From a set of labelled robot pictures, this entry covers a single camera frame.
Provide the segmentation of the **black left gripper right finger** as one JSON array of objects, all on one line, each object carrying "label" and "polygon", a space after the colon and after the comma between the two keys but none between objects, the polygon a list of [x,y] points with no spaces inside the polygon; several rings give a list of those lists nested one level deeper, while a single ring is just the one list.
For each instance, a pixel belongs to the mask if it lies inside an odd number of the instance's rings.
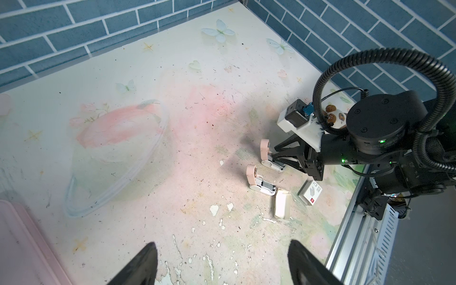
[{"label": "black left gripper right finger", "polygon": [[294,285],[342,285],[299,241],[291,240],[287,257]]}]

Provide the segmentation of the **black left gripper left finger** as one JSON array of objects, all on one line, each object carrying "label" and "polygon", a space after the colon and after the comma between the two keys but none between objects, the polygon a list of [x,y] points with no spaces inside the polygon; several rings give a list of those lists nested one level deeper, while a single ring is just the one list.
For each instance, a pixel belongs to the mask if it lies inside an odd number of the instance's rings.
[{"label": "black left gripper left finger", "polygon": [[108,285],[154,285],[157,267],[157,248],[154,242],[150,242],[108,282]]}]

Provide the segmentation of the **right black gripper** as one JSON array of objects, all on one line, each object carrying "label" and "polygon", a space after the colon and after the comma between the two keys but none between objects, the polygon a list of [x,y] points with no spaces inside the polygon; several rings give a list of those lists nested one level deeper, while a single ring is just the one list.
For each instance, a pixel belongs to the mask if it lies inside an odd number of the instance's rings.
[{"label": "right black gripper", "polygon": [[444,171],[418,162],[412,150],[436,102],[421,101],[415,91],[367,96],[346,113],[342,134],[323,134],[320,152],[295,134],[274,147],[273,159],[316,180],[326,165],[377,165],[388,180],[444,180]]}]

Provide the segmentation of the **staple box sleeve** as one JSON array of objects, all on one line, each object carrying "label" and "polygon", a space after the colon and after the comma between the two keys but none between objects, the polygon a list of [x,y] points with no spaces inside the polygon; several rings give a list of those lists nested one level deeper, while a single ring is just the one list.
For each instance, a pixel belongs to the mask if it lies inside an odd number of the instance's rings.
[{"label": "staple box sleeve", "polygon": [[322,187],[314,180],[307,180],[298,193],[298,197],[306,205],[313,206],[319,198]]}]

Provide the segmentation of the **staple box tray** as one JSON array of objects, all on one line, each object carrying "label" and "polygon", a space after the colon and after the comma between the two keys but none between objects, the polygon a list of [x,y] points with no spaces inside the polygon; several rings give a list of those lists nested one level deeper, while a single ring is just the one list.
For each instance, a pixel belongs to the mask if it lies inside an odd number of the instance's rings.
[{"label": "staple box tray", "polygon": [[291,202],[291,193],[287,190],[278,189],[275,195],[274,217],[280,220],[289,220]]}]

